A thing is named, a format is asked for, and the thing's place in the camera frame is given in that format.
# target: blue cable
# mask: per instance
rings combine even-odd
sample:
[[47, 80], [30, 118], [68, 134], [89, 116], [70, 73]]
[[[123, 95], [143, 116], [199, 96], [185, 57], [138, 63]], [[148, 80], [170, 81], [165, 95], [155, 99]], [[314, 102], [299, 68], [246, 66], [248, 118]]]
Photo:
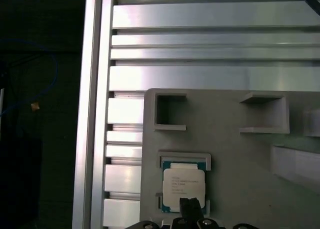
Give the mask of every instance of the blue cable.
[[[16, 43], [29, 44], [29, 45], [38, 47], [38, 48], [42, 49], [42, 50], [45, 51], [45, 52], [48, 52], [48, 51], [49, 51], [49, 50], [48, 50], [47, 48], [45, 48], [43, 45], [39, 45], [39, 44], [34, 43], [34, 42], [31, 42], [31, 41], [20, 40], [20, 39], [0, 39], [0, 43], [7, 43], [7, 42], [16, 42]], [[54, 75], [54, 78], [53, 78], [53, 81], [51, 82], [51, 84], [50, 84], [47, 88], [45, 88], [43, 91], [41, 91], [40, 93], [38, 93], [37, 95], [32, 96], [32, 97], [30, 97], [30, 98], [27, 98], [27, 99], [25, 99], [25, 100], [21, 100], [21, 101], [17, 102], [16, 104], [11, 105], [11, 106], [9, 106], [8, 108], [6, 108], [6, 109], [0, 114], [0, 118], [1, 118], [4, 114], [10, 112], [11, 110], [13, 110], [13, 109], [15, 109], [15, 108], [17, 108], [17, 107], [19, 107], [19, 106], [21, 106], [21, 105], [23, 105], [23, 104], [26, 104], [26, 103], [28, 103], [28, 102], [31, 102], [31, 101], [37, 99], [38, 97], [46, 94], [48, 91], [50, 91], [50, 90], [53, 88], [53, 86], [55, 85], [55, 83], [56, 83], [56, 81], [57, 81], [57, 78], [58, 78], [58, 69], [59, 69], [59, 66], [58, 66], [58, 61], [57, 61], [55, 55], [50, 54], [50, 56], [51, 56], [51, 58], [52, 58], [52, 60], [53, 60], [53, 62], [54, 62], [54, 64], [55, 64], [55, 75]]]

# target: gray plastic tray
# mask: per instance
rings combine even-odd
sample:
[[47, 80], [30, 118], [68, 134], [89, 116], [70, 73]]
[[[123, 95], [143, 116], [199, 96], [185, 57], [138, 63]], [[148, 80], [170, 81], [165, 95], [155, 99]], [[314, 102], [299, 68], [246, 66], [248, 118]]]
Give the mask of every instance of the gray plastic tray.
[[271, 172], [272, 145], [320, 153], [305, 111], [317, 92], [151, 89], [144, 97], [140, 219], [162, 213], [159, 152], [211, 154], [206, 172], [210, 217], [226, 228], [320, 228], [320, 196]]

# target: silver metal surface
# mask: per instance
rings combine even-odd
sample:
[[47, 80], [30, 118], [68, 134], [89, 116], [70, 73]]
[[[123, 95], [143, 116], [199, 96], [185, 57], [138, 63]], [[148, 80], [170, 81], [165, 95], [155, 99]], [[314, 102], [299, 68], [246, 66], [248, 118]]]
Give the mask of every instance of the silver metal surface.
[[[320, 90], [318, 78], [320, 78], [320, 68], [304, 66], [304, 63], [300, 66], [290, 66], [283, 62], [276, 62], [270, 66], [128, 65], [110, 68], [110, 90], [146, 91], [150, 88], [189, 88], [316, 92]], [[142, 115], [136, 116], [137, 119], [132, 117], [143, 111], [142, 101], [110, 100], [112, 102], [109, 109], [113, 113], [109, 114], [109, 123], [142, 123]], [[119, 111], [126, 113], [121, 115], [117, 113]]]
[[138, 131], [108, 131], [108, 143], [142, 145], [142, 132]]
[[113, 0], [102, 0], [101, 36], [95, 107], [94, 157], [90, 229], [101, 229], [104, 223], [105, 146], [108, 118], [109, 67], [112, 34]]
[[141, 145], [117, 145], [108, 144], [105, 150], [107, 158], [137, 158], [142, 155]]
[[318, 47], [260, 48], [260, 47], [214, 47], [214, 48], [128, 48], [112, 49], [114, 60], [128, 59], [175, 59], [175, 60], [315, 60], [320, 55]]
[[109, 124], [142, 124], [144, 122], [143, 99], [130, 98], [110, 98], [108, 107], [108, 123]]
[[127, 228], [139, 221], [140, 202], [134, 200], [105, 199], [104, 227]]
[[140, 193], [141, 167], [105, 165], [104, 190], [106, 192]]
[[320, 33], [173, 33], [113, 35], [113, 48], [143, 47], [302, 47], [319, 46]]
[[303, 1], [116, 5], [113, 11], [116, 29], [320, 24], [320, 17]]
[[76, 137], [73, 229], [90, 228], [100, 16], [101, 0], [86, 0]]

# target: rectangular slot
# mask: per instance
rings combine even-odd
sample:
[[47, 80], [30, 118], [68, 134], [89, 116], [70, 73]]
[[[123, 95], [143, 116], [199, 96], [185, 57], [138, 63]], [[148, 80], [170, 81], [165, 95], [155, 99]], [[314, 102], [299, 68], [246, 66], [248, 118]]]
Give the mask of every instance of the rectangular slot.
[[155, 95], [155, 130], [185, 131], [181, 111], [187, 101], [185, 94]]
[[305, 136], [320, 137], [320, 109], [305, 111], [303, 124]]
[[289, 107], [281, 95], [251, 92], [241, 103], [246, 104], [246, 125], [241, 133], [290, 133]]

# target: screw head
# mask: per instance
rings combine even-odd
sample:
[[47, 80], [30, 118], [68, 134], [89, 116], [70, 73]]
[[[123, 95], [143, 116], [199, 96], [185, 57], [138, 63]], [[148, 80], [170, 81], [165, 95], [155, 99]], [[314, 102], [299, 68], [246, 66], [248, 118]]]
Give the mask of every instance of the screw head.
[[212, 222], [210, 221], [210, 220], [208, 220], [208, 219], [204, 219], [203, 220], [203, 224], [205, 224], [205, 225], [210, 225]]

